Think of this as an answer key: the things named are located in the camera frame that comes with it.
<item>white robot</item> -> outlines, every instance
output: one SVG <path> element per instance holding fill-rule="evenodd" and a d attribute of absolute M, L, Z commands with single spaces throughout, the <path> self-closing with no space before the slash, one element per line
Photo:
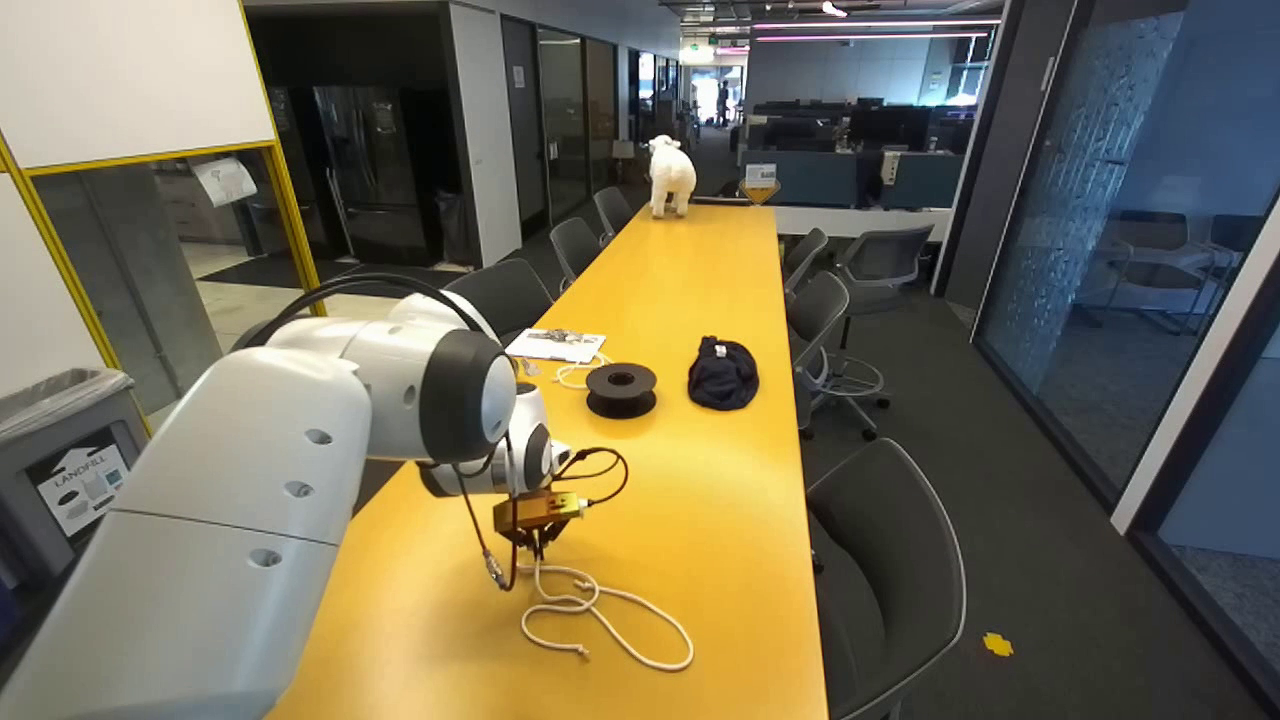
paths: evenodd
<path fill-rule="evenodd" d="M 569 450 L 469 326 L 407 296 L 379 326 L 291 319 L 216 359 L 136 461 L 0 716 L 266 716 L 370 455 L 437 463 L 440 498 L 536 498 Z"/>

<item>long yellow table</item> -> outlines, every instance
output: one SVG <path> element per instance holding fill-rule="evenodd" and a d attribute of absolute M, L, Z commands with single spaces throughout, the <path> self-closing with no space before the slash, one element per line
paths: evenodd
<path fill-rule="evenodd" d="M 569 525 L 548 561 L 679 617 L 698 642 L 691 668 L 634 663 L 592 617 L 536 620 L 544 636 L 583 642 L 592 661 L 533 648 L 518 630 L 533 586 L 498 593 L 464 506 L 427 498 L 404 470 L 351 522 L 278 716 L 825 716 L 772 212 L 635 217 L 541 327 L 603 331 L 609 359 L 656 372 L 659 404 L 644 420 L 600 420 L 583 394 L 558 384 L 551 369 L 536 372 L 559 439 L 618 446 L 634 461 L 634 488 Z M 751 348 L 766 379 L 745 413 L 689 402 L 701 335 Z M 644 651 L 679 656 L 651 617 L 629 605 L 603 611 Z"/>

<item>small yellow object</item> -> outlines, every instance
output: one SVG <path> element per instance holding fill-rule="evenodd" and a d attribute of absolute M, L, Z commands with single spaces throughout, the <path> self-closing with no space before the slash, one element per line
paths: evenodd
<path fill-rule="evenodd" d="M 1013 642 L 1007 642 L 1007 636 L 1001 636 L 1001 634 L 983 634 L 983 648 L 989 648 L 993 656 L 1001 656 L 1001 661 L 1007 661 L 1007 656 L 1013 656 Z"/>

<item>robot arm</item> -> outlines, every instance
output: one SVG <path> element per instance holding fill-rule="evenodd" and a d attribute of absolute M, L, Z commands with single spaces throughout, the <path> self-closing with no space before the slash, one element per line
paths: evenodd
<path fill-rule="evenodd" d="M 500 348 L 434 300 L 383 326 L 297 319 L 226 358 L 136 461 L 0 716 L 266 716 L 363 461 L 455 463 L 498 446 L 473 494 L 536 494 L 566 454 Z M 461 474 L 427 488 L 461 494 Z"/>

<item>black roll of tape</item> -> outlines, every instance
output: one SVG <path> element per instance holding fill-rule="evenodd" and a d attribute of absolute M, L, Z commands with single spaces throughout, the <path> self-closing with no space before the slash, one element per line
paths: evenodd
<path fill-rule="evenodd" d="M 596 418 L 644 418 L 651 413 L 656 377 L 644 364 L 600 364 L 590 377 L 590 409 Z"/>

